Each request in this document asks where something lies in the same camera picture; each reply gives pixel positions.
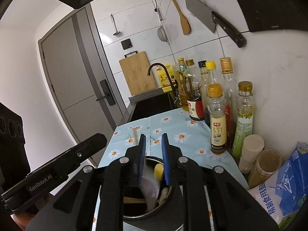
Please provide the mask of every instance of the kitchen knife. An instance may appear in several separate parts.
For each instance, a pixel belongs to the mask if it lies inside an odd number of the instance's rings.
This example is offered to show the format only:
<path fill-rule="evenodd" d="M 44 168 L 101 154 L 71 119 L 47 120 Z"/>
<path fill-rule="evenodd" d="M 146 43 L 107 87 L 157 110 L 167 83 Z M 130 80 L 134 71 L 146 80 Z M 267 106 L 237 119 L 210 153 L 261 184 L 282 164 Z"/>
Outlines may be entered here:
<path fill-rule="evenodd" d="M 246 39 L 225 18 L 198 0 L 185 0 L 187 9 L 198 18 L 210 31 L 215 33 L 218 23 L 239 48 L 246 45 Z"/>

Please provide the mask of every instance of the knife handle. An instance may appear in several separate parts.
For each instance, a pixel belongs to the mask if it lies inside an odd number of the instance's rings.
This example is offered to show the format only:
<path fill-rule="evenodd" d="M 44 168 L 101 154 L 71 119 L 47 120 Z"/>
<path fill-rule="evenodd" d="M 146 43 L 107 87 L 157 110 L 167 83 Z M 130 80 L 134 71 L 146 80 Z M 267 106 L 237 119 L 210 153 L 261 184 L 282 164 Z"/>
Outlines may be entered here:
<path fill-rule="evenodd" d="M 217 14 L 215 11 L 212 12 L 212 18 L 214 23 L 218 23 L 219 26 L 227 33 L 228 36 L 237 44 L 239 48 L 246 45 L 246 39 L 243 35 L 233 27 L 225 18 Z"/>

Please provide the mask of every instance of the light blue tablecloth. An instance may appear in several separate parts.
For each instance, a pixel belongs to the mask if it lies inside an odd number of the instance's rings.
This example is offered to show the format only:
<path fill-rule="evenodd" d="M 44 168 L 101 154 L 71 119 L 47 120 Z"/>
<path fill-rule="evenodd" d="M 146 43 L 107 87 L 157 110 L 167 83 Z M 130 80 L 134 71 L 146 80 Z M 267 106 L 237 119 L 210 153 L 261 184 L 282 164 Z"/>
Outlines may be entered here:
<path fill-rule="evenodd" d="M 162 114 L 130 122 L 116 128 L 99 167 L 108 166 L 114 159 L 125 155 L 129 147 L 135 146 L 132 128 L 136 128 L 138 141 L 141 134 L 146 135 L 146 155 L 162 158 L 161 135 L 167 133 L 169 144 L 178 146 L 184 156 L 195 160 L 200 166 L 225 168 L 245 189 L 248 184 L 239 171 L 232 156 L 225 152 L 215 155 L 210 150 L 210 129 L 204 121 L 191 120 L 189 113 L 175 109 Z M 97 218 L 96 206 L 94 220 Z M 125 231 L 141 231 L 141 229 L 124 223 Z"/>

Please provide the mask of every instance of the white lid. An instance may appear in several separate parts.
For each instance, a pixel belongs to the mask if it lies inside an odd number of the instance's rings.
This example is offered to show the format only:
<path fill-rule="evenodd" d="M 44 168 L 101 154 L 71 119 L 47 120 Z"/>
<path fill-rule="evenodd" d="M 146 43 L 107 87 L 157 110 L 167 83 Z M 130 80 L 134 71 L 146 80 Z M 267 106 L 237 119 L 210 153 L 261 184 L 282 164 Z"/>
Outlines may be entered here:
<path fill-rule="evenodd" d="M 258 135 L 249 135 L 244 139 L 242 156 L 246 161 L 254 162 L 264 148 L 264 140 Z"/>

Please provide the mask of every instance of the wooden cutting board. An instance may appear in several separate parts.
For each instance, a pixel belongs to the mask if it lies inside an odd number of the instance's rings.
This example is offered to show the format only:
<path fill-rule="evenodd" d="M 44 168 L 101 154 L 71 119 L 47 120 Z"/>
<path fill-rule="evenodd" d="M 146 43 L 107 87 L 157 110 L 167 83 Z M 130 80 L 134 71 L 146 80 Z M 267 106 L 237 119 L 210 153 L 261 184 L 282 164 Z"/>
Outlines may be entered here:
<path fill-rule="evenodd" d="M 144 51 L 119 62 L 131 95 L 157 88 L 153 75 L 147 75 L 149 62 Z"/>

